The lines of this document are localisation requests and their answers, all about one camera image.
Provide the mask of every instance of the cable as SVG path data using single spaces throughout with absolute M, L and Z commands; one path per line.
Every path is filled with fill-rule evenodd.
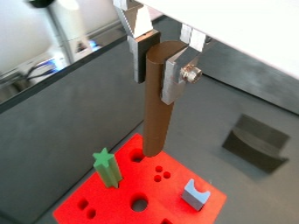
M 54 73 L 56 73 L 56 69 L 49 69 L 46 72 L 43 72 L 41 74 L 37 74 L 31 77 L 26 77 L 26 80 L 30 80 L 30 79 L 34 79 L 34 78 L 38 78 L 38 77 L 42 77 L 45 75 L 54 74 Z

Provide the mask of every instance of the gray tabletop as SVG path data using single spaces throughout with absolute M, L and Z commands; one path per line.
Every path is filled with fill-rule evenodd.
M 241 114 L 252 116 L 290 137 L 281 153 L 289 161 L 272 174 L 265 174 L 221 148 Z M 297 130 L 297 115 L 213 79 L 202 77 L 196 85 L 185 88 L 174 103 L 164 150 L 226 194 L 217 224 L 299 223 Z M 142 133 L 142 125 L 113 151 L 136 132 Z M 54 223 L 52 210 L 37 223 Z

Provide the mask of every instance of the red board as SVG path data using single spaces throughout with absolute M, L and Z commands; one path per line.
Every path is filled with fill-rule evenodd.
M 226 196 L 164 152 L 142 156 L 142 137 L 134 135 L 116 152 L 122 175 L 118 188 L 105 188 L 96 173 L 61 203 L 53 217 L 60 224 L 209 224 Z M 194 179 L 197 191 L 210 192 L 197 212 L 182 200 L 182 188 Z M 132 209 L 136 200 L 146 201 L 141 212 Z

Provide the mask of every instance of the screw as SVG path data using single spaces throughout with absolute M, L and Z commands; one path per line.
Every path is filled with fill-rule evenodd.
M 181 69 L 181 78 L 189 83 L 197 82 L 201 77 L 201 70 L 194 65 L 188 65 Z

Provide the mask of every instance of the metal bracket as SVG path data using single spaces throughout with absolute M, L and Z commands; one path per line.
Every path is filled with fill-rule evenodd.
M 134 60 L 134 81 L 145 81 L 145 53 L 160 43 L 160 32 L 153 30 L 148 9 L 136 1 L 113 0 L 116 13 L 125 28 L 126 42 Z
M 126 36 L 137 38 L 153 29 L 146 6 L 134 1 L 113 0 Z
M 160 37 L 161 33 L 156 30 L 150 30 L 138 38 L 126 36 L 129 51 L 133 54 L 134 81 L 137 83 L 142 83 L 145 81 L 145 53 L 149 50 L 150 46 L 160 43 Z
M 189 44 L 166 61 L 164 66 L 161 99 L 170 104 L 181 96 L 185 81 L 194 83 L 201 77 L 201 70 L 196 67 L 201 53 L 210 45 L 212 39 L 188 25 L 181 25 L 181 41 Z

